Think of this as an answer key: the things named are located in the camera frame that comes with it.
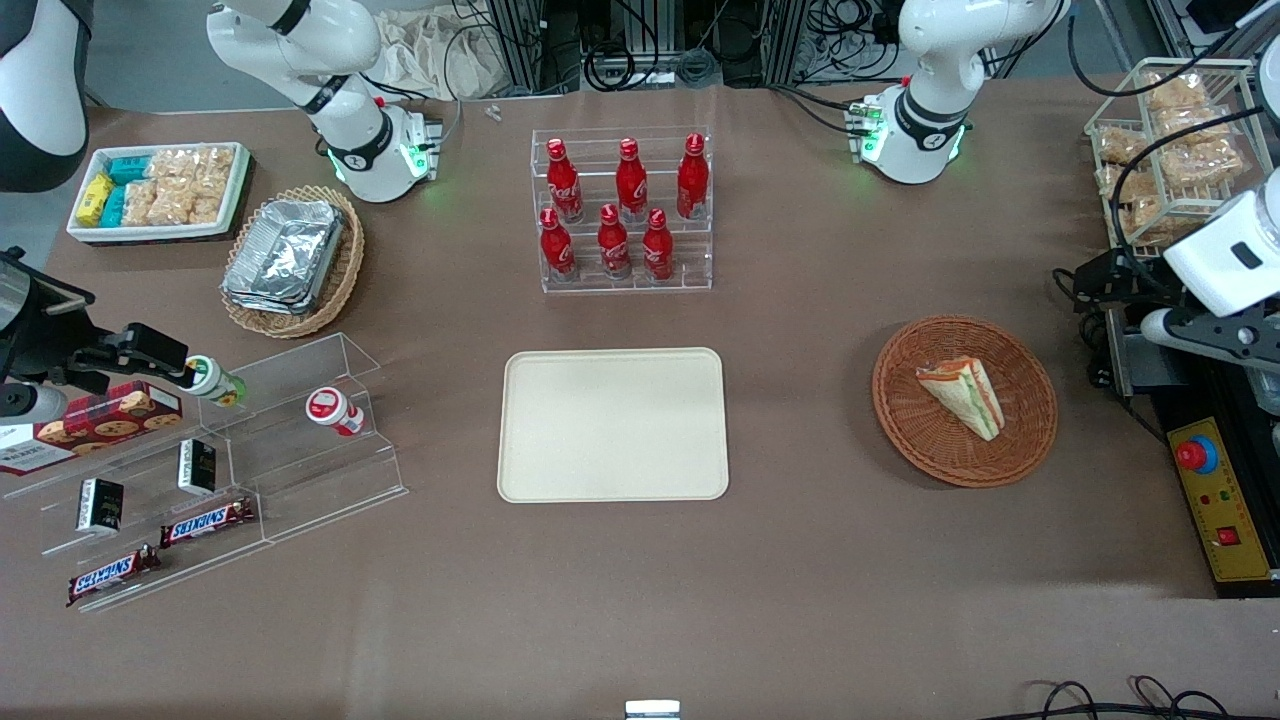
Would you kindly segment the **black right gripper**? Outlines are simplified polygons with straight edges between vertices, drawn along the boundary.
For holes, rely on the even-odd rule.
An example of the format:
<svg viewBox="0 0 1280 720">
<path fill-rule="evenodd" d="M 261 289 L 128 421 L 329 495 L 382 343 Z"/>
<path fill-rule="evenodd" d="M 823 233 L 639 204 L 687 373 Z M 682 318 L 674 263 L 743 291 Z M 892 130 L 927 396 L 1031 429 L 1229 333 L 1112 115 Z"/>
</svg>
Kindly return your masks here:
<svg viewBox="0 0 1280 720">
<path fill-rule="evenodd" d="M 46 275 L 22 261 L 23 250 L 3 251 L 3 379 L 42 382 L 67 365 L 67 384 L 86 393 L 106 393 L 113 378 L 147 375 L 188 389 L 195 369 L 188 347 L 143 323 L 106 333 L 88 315 L 96 296 Z M 116 365 L 69 363 L 100 340 Z"/>
</svg>

